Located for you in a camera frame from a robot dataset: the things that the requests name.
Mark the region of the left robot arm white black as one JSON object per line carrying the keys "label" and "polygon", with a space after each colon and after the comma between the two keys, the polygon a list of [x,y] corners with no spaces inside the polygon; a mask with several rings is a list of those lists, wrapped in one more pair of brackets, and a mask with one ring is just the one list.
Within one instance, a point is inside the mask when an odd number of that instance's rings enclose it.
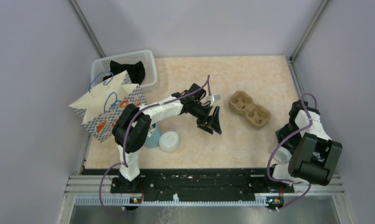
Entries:
{"label": "left robot arm white black", "polygon": [[138,151],[143,147],[154,124],[169,117],[188,113],[197,119],[199,129],[210,134],[221,134],[220,107],[214,105],[220,98],[220,95],[212,95],[203,87],[192,84],[188,90],[175,92],[166,99],[150,105],[127,105],[112,129],[121,156],[119,172],[123,177],[122,188],[128,193],[133,193],[139,188]]}

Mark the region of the patterned paper gift bag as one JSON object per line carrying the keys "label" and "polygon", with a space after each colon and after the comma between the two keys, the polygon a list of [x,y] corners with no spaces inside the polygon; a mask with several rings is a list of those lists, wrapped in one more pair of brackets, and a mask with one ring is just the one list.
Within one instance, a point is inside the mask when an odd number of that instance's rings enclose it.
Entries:
{"label": "patterned paper gift bag", "polygon": [[98,141],[104,142],[111,136],[111,131],[123,110],[129,105],[147,104],[147,99],[139,84],[132,83],[125,70],[90,87],[79,99],[69,105],[76,114],[83,118],[82,126]]}

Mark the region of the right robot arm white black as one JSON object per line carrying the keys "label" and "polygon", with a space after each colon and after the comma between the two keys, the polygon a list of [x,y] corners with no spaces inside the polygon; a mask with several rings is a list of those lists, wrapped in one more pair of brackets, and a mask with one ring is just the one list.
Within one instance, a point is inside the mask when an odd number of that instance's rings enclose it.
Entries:
{"label": "right robot arm white black", "polygon": [[320,112],[308,102],[293,102],[288,123],[275,132],[278,140],[263,186],[276,192],[284,183],[310,183],[326,186],[330,183],[339,161],[342,144],[325,132]]}

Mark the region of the brown pulp cup carrier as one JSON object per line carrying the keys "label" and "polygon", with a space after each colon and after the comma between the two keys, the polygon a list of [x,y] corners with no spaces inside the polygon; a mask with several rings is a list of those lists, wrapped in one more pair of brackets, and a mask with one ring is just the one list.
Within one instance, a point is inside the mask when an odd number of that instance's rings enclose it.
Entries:
{"label": "brown pulp cup carrier", "polygon": [[271,119],[271,112],[260,104],[256,104],[253,98],[244,91],[236,91],[229,98],[229,109],[242,117],[256,129],[263,128]]}

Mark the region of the stack of white lids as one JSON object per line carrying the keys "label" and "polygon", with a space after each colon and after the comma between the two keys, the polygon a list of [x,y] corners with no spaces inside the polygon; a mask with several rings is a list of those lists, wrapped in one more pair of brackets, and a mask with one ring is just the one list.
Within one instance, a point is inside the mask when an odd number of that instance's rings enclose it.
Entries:
{"label": "stack of white lids", "polygon": [[159,146],[166,152],[174,152],[179,146],[179,135],[177,132],[169,131],[161,135]]}

